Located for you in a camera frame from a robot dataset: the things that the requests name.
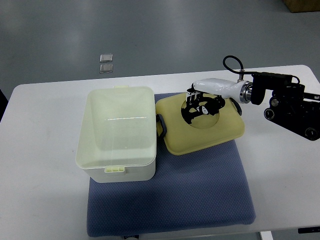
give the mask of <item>white table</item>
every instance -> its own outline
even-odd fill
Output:
[[[306,92],[320,93],[319,82],[304,65],[250,70],[296,75]],[[238,76],[223,70],[17,86],[0,123],[0,239],[89,239],[89,177],[75,157],[91,90],[129,85],[149,86],[155,94],[185,92],[204,78],[236,81]],[[320,226],[320,140],[306,140],[267,121],[264,109],[270,96],[268,91],[259,106],[241,105],[246,130],[236,140],[257,216],[254,223],[150,233],[140,239]]]

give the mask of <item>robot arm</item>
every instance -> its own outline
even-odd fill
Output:
[[[207,78],[195,81],[186,93],[186,108],[181,109],[184,120],[191,124],[192,119],[203,114],[217,114],[230,98],[233,103],[249,103],[260,105],[265,98],[266,90],[272,90],[270,107],[264,111],[264,117],[308,140],[320,138],[320,95],[306,93],[305,86],[300,84],[296,76],[269,72],[240,72],[238,82]],[[243,75],[251,74],[253,81],[244,81]],[[204,96],[204,93],[215,95],[215,98]]]

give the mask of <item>black cable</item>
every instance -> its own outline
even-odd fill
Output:
[[[241,71],[235,71],[235,70],[231,69],[230,67],[228,67],[227,64],[226,64],[226,60],[227,60],[227,59],[234,59],[234,60],[236,60],[236,61],[240,64],[240,69],[241,69]],[[223,61],[222,61],[222,64],[223,64],[223,66],[224,66],[227,70],[229,70],[230,72],[232,72],[232,73],[234,73],[234,74],[239,74],[239,75],[252,75],[252,74],[258,74],[258,73],[259,73],[258,71],[245,71],[245,70],[244,70],[244,65],[242,64],[242,62],[240,61],[240,59],[237,58],[236,56],[233,56],[233,55],[225,56],[224,59],[223,59]],[[293,75],[292,75],[292,77],[295,78],[295,79],[297,79],[298,84],[300,83],[300,79],[299,79],[297,76],[293,76]]]

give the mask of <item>cardboard box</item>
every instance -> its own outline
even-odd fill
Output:
[[[291,13],[320,11],[320,0],[282,0]]]

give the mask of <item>container handle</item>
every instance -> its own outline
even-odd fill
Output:
[[[161,114],[157,114],[155,115],[155,121],[156,123],[160,123],[160,126],[162,128],[162,132],[160,134],[158,133],[159,138],[164,138],[165,135],[167,134],[167,127],[166,127],[164,118],[162,117]]]

